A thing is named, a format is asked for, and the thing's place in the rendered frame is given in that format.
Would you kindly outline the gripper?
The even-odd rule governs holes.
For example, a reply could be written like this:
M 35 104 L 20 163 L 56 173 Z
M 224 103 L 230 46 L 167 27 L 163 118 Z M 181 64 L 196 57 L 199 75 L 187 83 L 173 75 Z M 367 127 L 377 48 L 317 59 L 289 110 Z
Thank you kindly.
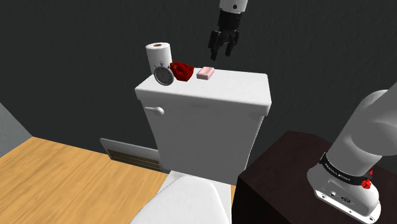
M 218 19 L 218 31 L 212 31 L 208 43 L 208 48 L 211 51 L 211 60 L 215 61 L 220 48 L 219 38 L 224 39 L 228 37 L 227 47 L 225 51 L 226 56 L 231 56 L 234 46 L 239 41 L 240 36 L 240 20 L 241 13 L 231 13 L 221 10 Z

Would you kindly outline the pink soap bar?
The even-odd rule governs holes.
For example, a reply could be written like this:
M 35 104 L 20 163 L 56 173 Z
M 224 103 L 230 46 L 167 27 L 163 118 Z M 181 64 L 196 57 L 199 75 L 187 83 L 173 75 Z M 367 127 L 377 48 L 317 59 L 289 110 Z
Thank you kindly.
M 214 68 L 213 67 L 203 67 L 197 73 L 197 79 L 209 80 L 213 74 L 214 74 Z

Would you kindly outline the red bell pepper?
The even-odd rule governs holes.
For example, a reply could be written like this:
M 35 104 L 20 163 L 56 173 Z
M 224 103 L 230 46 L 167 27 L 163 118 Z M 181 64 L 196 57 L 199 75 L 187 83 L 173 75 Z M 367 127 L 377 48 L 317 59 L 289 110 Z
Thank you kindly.
M 170 69 L 174 77 L 179 81 L 188 81 L 193 74 L 194 67 L 181 62 L 171 62 Z

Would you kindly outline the white toilet paper roll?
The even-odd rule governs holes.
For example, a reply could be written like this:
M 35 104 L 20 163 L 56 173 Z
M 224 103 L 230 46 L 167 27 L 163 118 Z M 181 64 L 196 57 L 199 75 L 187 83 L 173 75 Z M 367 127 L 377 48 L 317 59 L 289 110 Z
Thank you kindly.
M 157 67 L 169 67 L 172 62 L 171 46 L 169 43 L 159 42 L 146 45 L 146 54 L 151 73 Z

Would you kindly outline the grey stopwatch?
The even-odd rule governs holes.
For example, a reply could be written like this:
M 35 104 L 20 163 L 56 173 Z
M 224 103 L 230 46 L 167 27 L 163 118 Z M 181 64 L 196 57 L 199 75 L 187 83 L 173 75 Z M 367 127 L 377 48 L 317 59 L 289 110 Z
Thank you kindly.
M 159 62 L 159 65 L 155 65 L 153 75 L 156 81 L 164 86 L 169 86 L 174 81 L 174 75 L 170 66 L 166 66 L 162 61 Z

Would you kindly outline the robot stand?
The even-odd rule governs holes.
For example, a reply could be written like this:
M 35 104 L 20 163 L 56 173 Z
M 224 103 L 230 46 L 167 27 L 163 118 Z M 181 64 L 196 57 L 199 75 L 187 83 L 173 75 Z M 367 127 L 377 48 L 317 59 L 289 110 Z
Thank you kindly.
M 380 218 L 375 224 L 397 224 L 397 175 L 377 167 L 379 155 L 351 141 L 331 144 L 313 134 L 287 131 L 239 175 L 232 206 L 232 224 L 361 224 L 319 200 L 307 172 L 328 151 L 330 162 L 361 175 L 373 169 L 379 191 Z

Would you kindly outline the white wall vent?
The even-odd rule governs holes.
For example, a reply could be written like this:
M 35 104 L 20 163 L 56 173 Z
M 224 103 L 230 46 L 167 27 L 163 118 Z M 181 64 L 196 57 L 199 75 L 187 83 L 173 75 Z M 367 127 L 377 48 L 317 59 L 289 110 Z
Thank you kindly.
M 162 170 L 158 150 L 106 138 L 99 141 L 111 160 L 154 171 Z

